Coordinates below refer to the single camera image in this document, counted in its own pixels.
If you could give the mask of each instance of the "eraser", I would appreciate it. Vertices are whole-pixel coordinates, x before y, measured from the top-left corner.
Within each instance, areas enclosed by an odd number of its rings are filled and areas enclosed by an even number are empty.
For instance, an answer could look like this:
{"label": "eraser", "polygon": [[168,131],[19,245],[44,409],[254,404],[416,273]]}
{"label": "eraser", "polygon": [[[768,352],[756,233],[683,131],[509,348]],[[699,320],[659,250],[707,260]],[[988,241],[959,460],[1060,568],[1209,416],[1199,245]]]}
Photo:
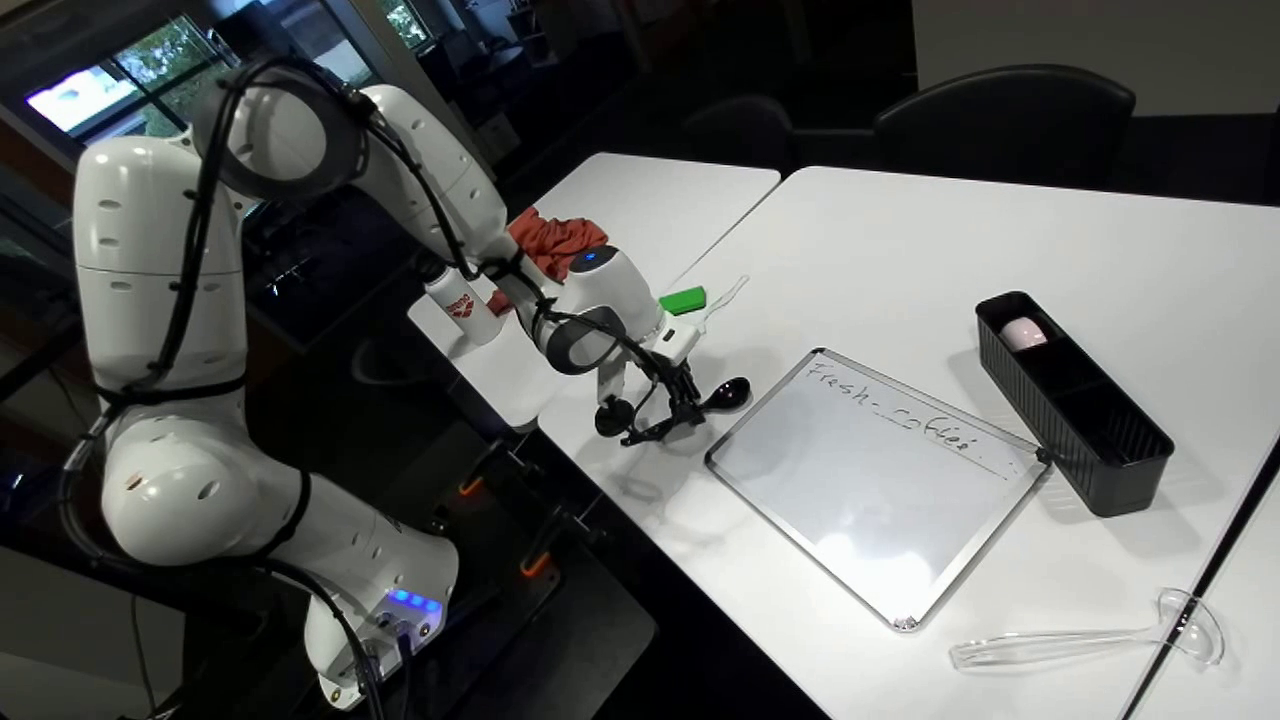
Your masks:
{"label": "eraser", "polygon": [[1029,315],[1007,320],[1007,325],[999,330],[999,340],[1005,340],[1010,352],[1029,352],[1029,348],[1048,344],[1048,338],[1040,331],[1040,325],[1029,320]]}
{"label": "eraser", "polygon": [[686,314],[699,314],[707,309],[707,287],[683,287],[683,293],[673,293],[673,295],[659,295],[664,314],[673,315],[686,315]]}

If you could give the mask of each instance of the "small whiteboard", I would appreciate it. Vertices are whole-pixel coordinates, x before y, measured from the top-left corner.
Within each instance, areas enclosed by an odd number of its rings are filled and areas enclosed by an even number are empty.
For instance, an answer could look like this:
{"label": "small whiteboard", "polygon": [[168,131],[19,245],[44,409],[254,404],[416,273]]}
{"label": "small whiteboard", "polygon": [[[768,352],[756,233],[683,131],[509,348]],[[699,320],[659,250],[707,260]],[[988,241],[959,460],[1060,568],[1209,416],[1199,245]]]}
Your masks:
{"label": "small whiteboard", "polygon": [[892,630],[920,630],[1043,480],[1036,445],[823,348],[707,469]]}

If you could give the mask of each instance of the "green marker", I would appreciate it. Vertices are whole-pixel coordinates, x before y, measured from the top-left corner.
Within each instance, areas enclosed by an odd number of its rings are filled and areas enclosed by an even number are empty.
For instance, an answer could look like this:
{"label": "green marker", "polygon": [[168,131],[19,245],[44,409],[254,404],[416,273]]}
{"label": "green marker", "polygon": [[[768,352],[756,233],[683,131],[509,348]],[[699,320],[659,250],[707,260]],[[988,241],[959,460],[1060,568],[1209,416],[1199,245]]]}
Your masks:
{"label": "green marker", "polygon": [[673,315],[686,315],[686,314],[707,309],[707,293],[696,283],[696,287],[659,295],[654,304],[664,304],[664,314],[673,314]]}

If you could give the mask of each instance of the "black chair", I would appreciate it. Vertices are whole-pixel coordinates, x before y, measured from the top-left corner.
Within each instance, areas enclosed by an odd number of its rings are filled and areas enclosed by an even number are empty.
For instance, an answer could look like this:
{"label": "black chair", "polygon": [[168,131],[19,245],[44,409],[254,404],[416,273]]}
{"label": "black chair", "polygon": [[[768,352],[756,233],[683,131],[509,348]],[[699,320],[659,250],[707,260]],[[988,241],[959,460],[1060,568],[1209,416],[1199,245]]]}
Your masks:
{"label": "black chair", "polygon": [[716,101],[675,130],[675,152],[710,166],[797,168],[797,130],[771,96]]}
{"label": "black chair", "polygon": [[875,120],[875,166],[899,171],[1100,189],[1133,92],[1060,65],[1015,65],[925,88]]}

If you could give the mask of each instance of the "black box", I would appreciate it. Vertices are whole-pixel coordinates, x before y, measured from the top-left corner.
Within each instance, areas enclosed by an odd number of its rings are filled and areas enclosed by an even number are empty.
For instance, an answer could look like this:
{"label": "black box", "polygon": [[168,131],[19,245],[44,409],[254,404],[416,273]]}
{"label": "black box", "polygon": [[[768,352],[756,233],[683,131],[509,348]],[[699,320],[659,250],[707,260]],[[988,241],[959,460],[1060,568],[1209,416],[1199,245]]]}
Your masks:
{"label": "black box", "polygon": [[[1031,320],[1040,348],[1010,352],[1007,320]],[[976,304],[978,362],[1007,404],[1025,416],[1056,469],[1094,518],[1152,506],[1172,440],[1119,383],[1029,295],[1007,293]]]}

